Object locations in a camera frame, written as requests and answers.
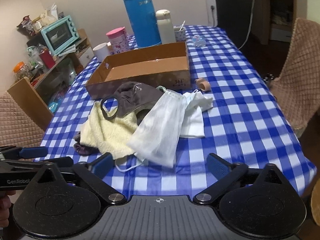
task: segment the white bottle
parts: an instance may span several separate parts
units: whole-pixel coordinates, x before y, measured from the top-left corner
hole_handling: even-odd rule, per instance
[[[176,42],[170,11],[159,10],[156,12],[156,18],[162,44]]]

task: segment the beige tape roll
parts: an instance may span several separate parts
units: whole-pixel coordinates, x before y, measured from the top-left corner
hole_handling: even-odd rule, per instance
[[[210,83],[204,78],[196,79],[196,85],[203,92],[207,92],[211,90]]]

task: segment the blue and white tablecloth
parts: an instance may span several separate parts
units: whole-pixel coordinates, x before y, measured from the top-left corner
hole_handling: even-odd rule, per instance
[[[213,97],[214,107],[203,113],[205,138],[180,138],[174,169],[153,163],[126,173],[113,169],[104,181],[127,197],[190,195],[192,198],[216,181],[205,166],[207,155],[212,152],[251,168],[274,163],[301,195],[316,168],[304,157],[299,141],[260,76],[224,30],[206,26],[186,29],[193,89],[199,77],[206,78],[212,87],[208,94]],[[190,40],[193,35],[204,36],[206,47],[195,47]],[[135,46],[134,39],[130,45]],[[73,149],[73,137],[87,120],[94,103],[85,84],[98,65],[94,57],[76,78],[52,119],[41,143],[49,148],[46,159],[70,156],[76,163],[99,157],[79,156]],[[108,100],[106,106],[116,106],[116,101]],[[121,168],[135,163],[136,158],[130,156]]]

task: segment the cabinet drawer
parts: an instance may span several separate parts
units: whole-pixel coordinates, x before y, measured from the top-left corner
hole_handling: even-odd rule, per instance
[[[82,54],[81,57],[79,58],[81,65],[85,68],[87,66],[87,64],[90,62],[90,60],[93,58],[93,56],[94,56],[93,51],[92,51],[91,47],[89,47],[84,52],[84,54]]]

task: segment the blue plastic container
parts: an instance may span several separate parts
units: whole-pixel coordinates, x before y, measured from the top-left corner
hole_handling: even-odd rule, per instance
[[[161,44],[152,0],[123,0],[138,48]]]

